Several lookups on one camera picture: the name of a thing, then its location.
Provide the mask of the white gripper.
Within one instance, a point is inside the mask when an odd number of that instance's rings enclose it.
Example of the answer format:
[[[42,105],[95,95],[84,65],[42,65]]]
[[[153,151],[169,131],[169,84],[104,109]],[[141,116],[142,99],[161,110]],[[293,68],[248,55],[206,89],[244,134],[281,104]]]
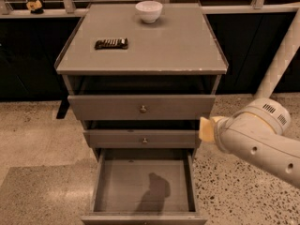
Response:
[[[229,150],[225,147],[224,143],[221,140],[221,134],[224,130],[226,122],[228,121],[228,117],[224,116],[213,116],[210,118],[214,127],[214,141],[217,148],[223,152],[228,153]]]

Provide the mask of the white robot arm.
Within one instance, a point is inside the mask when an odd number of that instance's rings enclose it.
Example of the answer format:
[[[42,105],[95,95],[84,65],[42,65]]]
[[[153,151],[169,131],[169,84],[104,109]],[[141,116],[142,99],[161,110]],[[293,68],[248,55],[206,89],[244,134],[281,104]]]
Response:
[[[300,142],[283,136],[289,112],[270,98],[258,98],[230,117],[212,117],[214,142],[279,179],[300,188]]]

